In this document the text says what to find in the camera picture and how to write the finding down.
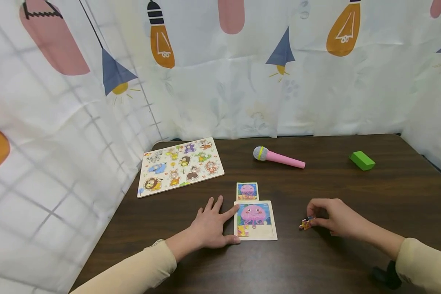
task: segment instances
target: left hand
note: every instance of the left hand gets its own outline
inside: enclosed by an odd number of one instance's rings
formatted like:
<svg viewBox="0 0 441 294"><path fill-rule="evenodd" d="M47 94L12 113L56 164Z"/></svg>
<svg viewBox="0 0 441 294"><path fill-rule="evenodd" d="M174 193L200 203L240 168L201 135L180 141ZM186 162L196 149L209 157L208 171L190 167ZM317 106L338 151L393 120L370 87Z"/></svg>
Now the left hand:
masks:
<svg viewBox="0 0 441 294"><path fill-rule="evenodd" d="M217 198L215 204L214 198L209 198L204 210L199 208L196 219L189 227L193 235L199 238L201 248L222 248L225 245L240 243L238 236L223 236L224 223L235 215L239 205L237 204L227 212L219 214L223 201L222 195Z"/></svg>

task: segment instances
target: dark wooden table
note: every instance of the dark wooden table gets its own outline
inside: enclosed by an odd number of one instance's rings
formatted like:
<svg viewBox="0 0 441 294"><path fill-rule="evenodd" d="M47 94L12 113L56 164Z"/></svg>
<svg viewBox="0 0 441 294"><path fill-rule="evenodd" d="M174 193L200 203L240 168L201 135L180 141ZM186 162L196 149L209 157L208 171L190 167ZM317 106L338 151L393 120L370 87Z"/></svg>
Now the dark wooden table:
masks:
<svg viewBox="0 0 441 294"><path fill-rule="evenodd" d="M236 182L258 182L261 200L272 202L278 241L195 252L149 293L420 293L412 285L391 291L374 282L372 267L385 268L389 260L370 245L332 238L323 229L298 230L311 198L341 198L370 221L441 250L441 174L399 136L215 143L224 176L142 199L136 197L136 177L74 287L186 228L209 197L223 195L226 211L235 201ZM307 162L305 170L254 160L252 151L261 145ZM372 170L361 171L348 159L359 150L376 162ZM224 233L233 233L233 220Z"/></svg>

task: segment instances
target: green wooden block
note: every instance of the green wooden block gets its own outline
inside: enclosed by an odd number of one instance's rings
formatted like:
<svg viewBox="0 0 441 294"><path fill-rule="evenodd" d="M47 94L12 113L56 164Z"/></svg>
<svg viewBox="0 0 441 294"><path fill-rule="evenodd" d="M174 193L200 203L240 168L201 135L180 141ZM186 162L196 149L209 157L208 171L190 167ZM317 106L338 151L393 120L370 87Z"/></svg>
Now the green wooden block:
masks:
<svg viewBox="0 0 441 294"><path fill-rule="evenodd" d="M362 170L370 170L376 164L362 151L353 152L353 154L351 154L350 156L350 159Z"/></svg>

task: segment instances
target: pink toy microphone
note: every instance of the pink toy microphone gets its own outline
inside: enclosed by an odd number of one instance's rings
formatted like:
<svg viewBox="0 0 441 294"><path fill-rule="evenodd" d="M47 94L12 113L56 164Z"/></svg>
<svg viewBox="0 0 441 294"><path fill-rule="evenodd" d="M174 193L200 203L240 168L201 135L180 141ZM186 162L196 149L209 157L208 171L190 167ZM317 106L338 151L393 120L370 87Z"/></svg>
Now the pink toy microphone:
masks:
<svg viewBox="0 0 441 294"><path fill-rule="evenodd" d="M255 148L255 150L253 150L253 157L256 160L260 160L260 161L268 160L268 161L279 162L282 164L287 164L288 166L292 166L292 167L298 167L298 168L306 167L306 163L303 161L295 160L286 157L284 155L276 154L272 151L269 151L266 147L263 146L258 146L257 148Z"/></svg>

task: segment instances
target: white curtain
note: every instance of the white curtain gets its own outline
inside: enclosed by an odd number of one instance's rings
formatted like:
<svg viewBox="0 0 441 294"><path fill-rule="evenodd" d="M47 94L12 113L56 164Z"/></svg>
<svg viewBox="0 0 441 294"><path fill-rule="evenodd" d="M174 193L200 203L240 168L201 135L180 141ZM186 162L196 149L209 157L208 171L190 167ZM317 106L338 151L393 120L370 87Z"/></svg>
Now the white curtain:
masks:
<svg viewBox="0 0 441 294"><path fill-rule="evenodd" d="M397 132L441 168L441 0L0 1L0 293L68 291L158 141Z"/></svg>

